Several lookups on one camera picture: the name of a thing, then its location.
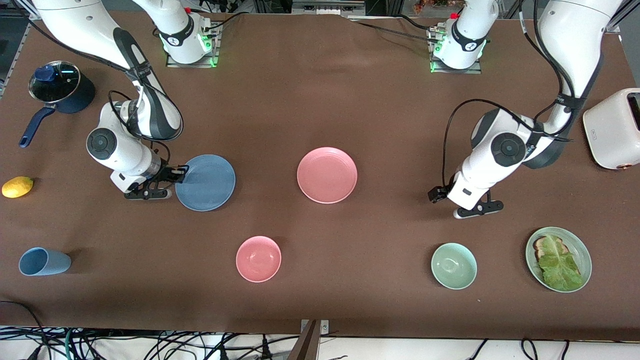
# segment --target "blue plate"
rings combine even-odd
[[[187,161],[189,171],[175,185],[178,199],[193,211],[210,211],[222,206],[234,192],[236,173],[218,155],[200,155]]]

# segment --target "pan handle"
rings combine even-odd
[[[38,126],[40,126],[42,119],[48,117],[54,112],[56,112],[56,108],[49,106],[45,106],[38,110],[38,112],[36,112],[31,118],[31,121],[29,121],[29,125],[27,125],[27,128],[24,130],[24,134],[22,135],[18,145],[23,148],[29,146],[33,136],[36,135],[36,131],[38,131]]]

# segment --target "white toaster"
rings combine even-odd
[[[591,153],[605,168],[640,163],[640,88],[620,90],[582,116]]]

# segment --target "brown table surface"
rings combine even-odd
[[[0,180],[36,178],[29,195],[0,200],[0,297],[65,327],[295,333],[300,319],[321,318],[339,335],[640,340],[640,168],[598,168],[581,120],[555,165],[522,167],[493,188],[504,211],[456,220],[452,202],[428,201],[458,103],[483,97],[533,116],[556,94],[553,72],[517,21],[495,23],[482,75],[453,75],[429,72],[420,40],[329,15],[243,16],[224,32],[218,68],[167,69],[146,15],[113,16],[182,110],[172,162],[223,156],[236,170],[236,190],[206,213],[176,197],[125,200],[85,140],[107,91],[134,95],[133,87],[32,30],[0,101]],[[402,20],[375,23],[421,34]],[[634,86],[618,36],[605,36],[602,47],[606,64],[587,108]],[[95,83],[95,100],[81,113],[47,118],[21,149],[41,107],[27,80],[51,60],[76,63]],[[459,111],[447,177],[490,109]],[[321,146],[358,165],[355,191],[338,204],[316,204],[296,184],[298,162]],[[591,254],[593,275],[577,293],[547,290],[525,263],[528,237],[550,225],[573,231]],[[259,234],[277,241],[283,260],[272,280],[252,284],[238,274],[235,254]],[[476,281],[462,291],[431,275],[431,255],[448,241],[478,262]],[[34,246],[69,253],[72,268],[24,277],[18,259]],[[22,309],[0,306],[1,323],[30,321]]]

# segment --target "light green plate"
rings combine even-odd
[[[474,282],[478,267],[469,249],[458,243],[446,243],[433,253],[431,272],[446,288],[462,290]]]
[[[580,270],[580,274],[582,276],[582,286],[572,291],[560,291],[553,289],[549,285],[545,284],[542,278],[542,269],[538,266],[538,259],[536,259],[536,250],[533,248],[533,243],[536,242],[537,239],[543,237],[544,235],[556,235],[560,239],[562,239],[563,244],[566,245],[569,252],[573,255],[573,260],[575,264],[578,266],[578,270]],[[587,247],[584,246],[582,241],[578,239],[576,235],[571,233],[570,231],[561,229],[560,227],[543,227],[542,229],[536,231],[531,235],[529,241],[527,242],[527,248],[525,249],[525,259],[527,260],[527,265],[529,266],[529,270],[533,276],[540,282],[540,284],[544,285],[546,288],[551,289],[553,291],[557,291],[559,293],[573,293],[582,289],[589,279],[591,278],[591,256],[589,255],[589,251],[587,251]]]

